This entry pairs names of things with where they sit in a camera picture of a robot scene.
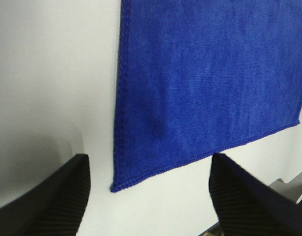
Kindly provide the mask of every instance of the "towel hem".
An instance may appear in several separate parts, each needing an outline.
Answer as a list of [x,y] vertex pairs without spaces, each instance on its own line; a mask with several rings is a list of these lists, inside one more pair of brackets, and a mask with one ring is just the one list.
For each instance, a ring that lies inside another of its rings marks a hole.
[[168,166],[164,166],[164,167],[159,167],[159,168],[153,169],[151,171],[148,171],[148,172],[144,173],[141,176],[138,176],[138,177],[135,177],[135,178],[132,178],[132,179],[128,179],[125,182],[122,182],[122,183],[115,183],[114,182],[112,184],[112,186],[110,187],[110,191],[113,192],[113,193],[118,192],[118,191],[120,191],[122,189],[125,189],[125,188],[131,187],[133,185],[136,185],[136,184],[142,182],[143,180],[146,180],[147,178],[149,178],[151,176],[164,173],[164,172],[169,171],[169,170],[174,169],[174,168],[178,168],[178,167],[181,167],[181,166],[188,165],[188,164],[190,164],[192,162],[195,162],[195,161],[201,160],[201,159],[203,159],[205,157],[208,157],[208,156],[214,154],[215,152],[221,152],[221,151],[224,151],[226,149],[230,149],[230,148],[234,148],[234,147],[245,145],[245,144],[250,143],[252,141],[255,141],[255,140],[264,138],[266,136],[269,136],[271,134],[274,134],[274,133],[276,133],[278,131],[281,131],[283,129],[294,127],[294,126],[296,126],[298,124],[300,124],[299,120],[297,122],[295,122],[295,123],[292,123],[292,124],[280,127],[280,128],[275,129],[273,131],[268,131],[268,132],[266,132],[264,134],[261,134],[261,135],[258,135],[258,136],[247,138],[247,139],[244,139],[244,140],[241,140],[241,141],[229,144],[229,145],[221,146],[221,147],[219,147],[217,149],[214,149],[214,150],[208,151],[208,152],[206,152],[204,154],[195,156],[192,159],[188,159],[187,161],[177,162],[177,163],[173,163],[173,164],[168,165]]

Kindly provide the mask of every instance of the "white wall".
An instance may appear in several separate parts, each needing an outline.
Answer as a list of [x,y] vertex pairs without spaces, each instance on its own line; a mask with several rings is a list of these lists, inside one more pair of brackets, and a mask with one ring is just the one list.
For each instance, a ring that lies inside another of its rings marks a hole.
[[[217,221],[210,157],[109,191],[119,14],[120,0],[0,0],[0,206],[85,152],[78,235],[196,236]],[[289,181],[302,171],[302,124],[225,153],[266,184]]]

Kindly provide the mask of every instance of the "blue microfiber towel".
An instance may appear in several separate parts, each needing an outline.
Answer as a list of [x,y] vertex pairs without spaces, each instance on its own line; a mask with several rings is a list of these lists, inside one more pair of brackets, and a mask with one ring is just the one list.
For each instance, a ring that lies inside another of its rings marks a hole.
[[123,0],[112,192],[299,123],[302,0]]

